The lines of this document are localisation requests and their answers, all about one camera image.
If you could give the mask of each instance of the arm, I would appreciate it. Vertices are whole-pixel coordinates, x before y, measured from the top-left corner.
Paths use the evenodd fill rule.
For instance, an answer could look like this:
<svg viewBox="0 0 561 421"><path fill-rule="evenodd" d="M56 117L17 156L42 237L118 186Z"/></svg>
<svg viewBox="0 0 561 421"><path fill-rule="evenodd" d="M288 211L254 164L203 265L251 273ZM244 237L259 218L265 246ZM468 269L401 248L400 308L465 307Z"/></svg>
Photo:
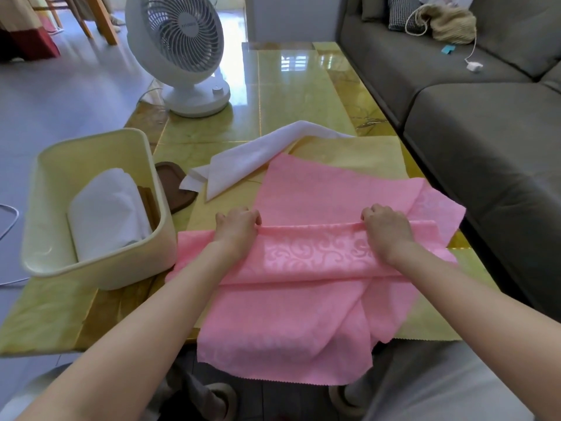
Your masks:
<svg viewBox="0 0 561 421"><path fill-rule="evenodd" d="M374 205L362 217L373 251L410 279L530 411L559 419L561 325L425 250L402 213Z"/></svg>
<svg viewBox="0 0 561 421"><path fill-rule="evenodd" d="M217 214L214 242L76 360L18 421L137 420L213 290L255 240L256 210Z"/></svg>

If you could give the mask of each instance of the throw pillow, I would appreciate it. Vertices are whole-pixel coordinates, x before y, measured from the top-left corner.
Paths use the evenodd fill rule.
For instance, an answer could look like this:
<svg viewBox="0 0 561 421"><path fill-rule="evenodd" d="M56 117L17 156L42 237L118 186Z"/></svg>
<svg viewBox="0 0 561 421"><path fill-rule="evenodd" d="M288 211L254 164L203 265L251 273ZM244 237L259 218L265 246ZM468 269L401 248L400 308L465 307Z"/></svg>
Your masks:
<svg viewBox="0 0 561 421"><path fill-rule="evenodd" d="M405 23L411 13L416 11L421 6L419 0L388 0L389 7L389 25L391 31L405 32ZM407 30L414 34L424 31L424 27L417 25L415 18L409 20Z"/></svg>
<svg viewBox="0 0 561 421"><path fill-rule="evenodd" d="M388 0L362 0L362 20L381 20L387 15Z"/></svg>

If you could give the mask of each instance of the white fan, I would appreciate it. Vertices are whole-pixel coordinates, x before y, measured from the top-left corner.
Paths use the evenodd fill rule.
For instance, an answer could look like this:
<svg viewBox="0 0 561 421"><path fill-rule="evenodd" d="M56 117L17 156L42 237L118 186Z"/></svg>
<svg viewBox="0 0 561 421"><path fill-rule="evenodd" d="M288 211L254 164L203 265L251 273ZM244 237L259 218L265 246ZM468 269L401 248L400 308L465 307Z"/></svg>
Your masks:
<svg viewBox="0 0 561 421"><path fill-rule="evenodd" d="M163 82L165 106L184 117L221 111L230 87L220 71L224 33L209 0L127 0L129 47Z"/></svg>

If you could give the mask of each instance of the marble table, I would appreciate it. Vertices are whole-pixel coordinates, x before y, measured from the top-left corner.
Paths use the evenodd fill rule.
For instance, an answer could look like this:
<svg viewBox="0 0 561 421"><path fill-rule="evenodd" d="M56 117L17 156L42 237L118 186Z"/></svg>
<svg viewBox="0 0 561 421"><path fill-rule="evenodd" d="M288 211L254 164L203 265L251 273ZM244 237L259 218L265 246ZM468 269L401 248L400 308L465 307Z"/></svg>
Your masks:
<svg viewBox="0 0 561 421"><path fill-rule="evenodd" d="M221 73L230 84L231 103L211 117L188 119L161 106L137 105L127 126L148 135L155 162L173 161L184 170L204 165L216 153L297 120L357 136L396 135L336 43L229 46ZM407 174L422 177L401 148ZM176 230L186 229L192 207L173 216ZM456 233L449 247L462 268L493 286L462 233ZM0 328L0 355L84 351L157 291L164 276L115 291L32 279ZM188 341L197 334L193 329Z"/></svg>

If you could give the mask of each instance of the cream plastic basket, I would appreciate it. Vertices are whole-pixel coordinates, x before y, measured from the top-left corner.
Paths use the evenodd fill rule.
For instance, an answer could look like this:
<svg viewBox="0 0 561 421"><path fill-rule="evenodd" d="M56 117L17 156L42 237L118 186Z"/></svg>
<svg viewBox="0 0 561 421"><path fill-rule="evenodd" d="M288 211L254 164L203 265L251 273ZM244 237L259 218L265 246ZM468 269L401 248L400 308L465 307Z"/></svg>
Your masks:
<svg viewBox="0 0 561 421"><path fill-rule="evenodd" d="M66 213L70 201L96 175L122 168L149 187L160 214L145 240L93 260L77 262ZM21 260L33 277L64 278L114 290L154 276L176 261L177 237L146 134L124 128L46 148L32 172Z"/></svg>

